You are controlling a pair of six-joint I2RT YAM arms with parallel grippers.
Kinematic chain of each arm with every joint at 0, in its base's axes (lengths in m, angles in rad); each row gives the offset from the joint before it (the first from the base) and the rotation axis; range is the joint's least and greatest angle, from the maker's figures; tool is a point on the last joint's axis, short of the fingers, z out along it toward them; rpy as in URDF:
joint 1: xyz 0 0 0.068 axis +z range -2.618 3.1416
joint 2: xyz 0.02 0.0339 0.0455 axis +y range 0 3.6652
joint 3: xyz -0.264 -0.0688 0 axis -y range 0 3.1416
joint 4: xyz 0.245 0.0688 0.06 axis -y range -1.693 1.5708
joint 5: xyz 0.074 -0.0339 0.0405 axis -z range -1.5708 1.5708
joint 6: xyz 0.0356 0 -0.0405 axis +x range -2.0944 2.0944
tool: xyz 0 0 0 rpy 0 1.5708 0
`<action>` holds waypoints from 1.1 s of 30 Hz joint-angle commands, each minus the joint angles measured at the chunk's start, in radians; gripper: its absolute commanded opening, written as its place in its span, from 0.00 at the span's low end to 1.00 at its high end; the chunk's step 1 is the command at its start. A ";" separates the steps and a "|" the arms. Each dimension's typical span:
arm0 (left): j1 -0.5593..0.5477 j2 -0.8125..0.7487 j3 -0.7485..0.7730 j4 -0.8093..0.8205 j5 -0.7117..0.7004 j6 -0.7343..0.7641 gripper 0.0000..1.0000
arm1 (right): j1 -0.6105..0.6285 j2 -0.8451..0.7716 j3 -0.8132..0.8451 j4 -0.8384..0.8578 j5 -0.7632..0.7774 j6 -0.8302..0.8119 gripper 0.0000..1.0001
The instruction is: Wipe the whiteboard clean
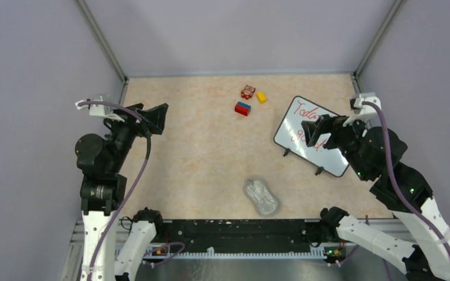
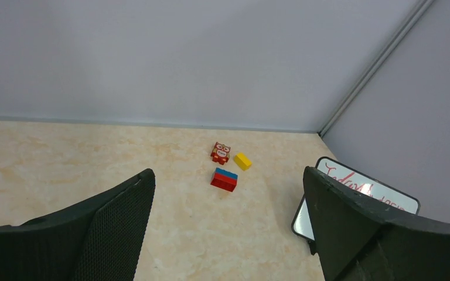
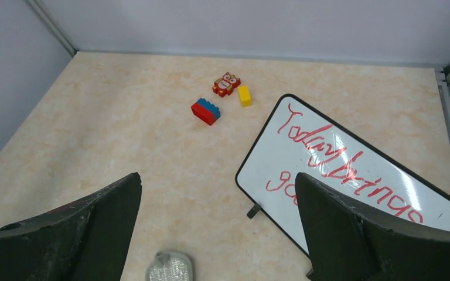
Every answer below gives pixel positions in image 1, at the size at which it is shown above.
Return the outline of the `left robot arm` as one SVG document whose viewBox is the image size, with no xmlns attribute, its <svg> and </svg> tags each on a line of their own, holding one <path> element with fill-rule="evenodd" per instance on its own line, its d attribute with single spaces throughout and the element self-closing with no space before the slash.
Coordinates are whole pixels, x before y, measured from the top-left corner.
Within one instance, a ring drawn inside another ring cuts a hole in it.
<svg viewBox="0 0 450 281">
<path fill-rule="evenodd" d="M 142 103 L 123 107 L 102 100 L 82 100 L 77 109 L 87 108 L 99 116 L 109 130 L 102 137 L 82 136 L 74 151 L 83 174 L 80 187 L 84 224 L 84 252 L 81 280 L 135 280 L 146 249 L 164 235 L 162 215 L 144 208 L 136 213 L 129 236 L 119 254 L 115 253 L 120 212 L 138 184 L 149 160 L 151 136 L 161 135 L 165 127 L 167 103 L 144 109 Z M 128 189 L 120 170 L 136 138 L 146 139 L 142 167 Z"/>
</svg>

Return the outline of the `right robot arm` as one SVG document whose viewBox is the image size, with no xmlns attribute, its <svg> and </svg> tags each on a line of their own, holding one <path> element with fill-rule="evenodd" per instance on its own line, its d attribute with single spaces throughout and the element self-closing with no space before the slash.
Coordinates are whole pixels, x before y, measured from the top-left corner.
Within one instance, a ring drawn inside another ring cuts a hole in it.
<svg viewBox="0 0 450 281">
<path fill-rule="evenodd" d="M 408 229 L 412 242 L 376 230 L 338 207 L 321 211 L 321 236 L 354 242 L 405 274 L 408 280 L 450 280 L 450 227 L 441 215 L 430 185 L 417 170 L 401 162 L 407 145 L 381 127 L 362 121 L 346 123 L 345 116 L 321 115 L 302 121 L 306 144 L 337 149 L 370 192 Z"/>
</svg>

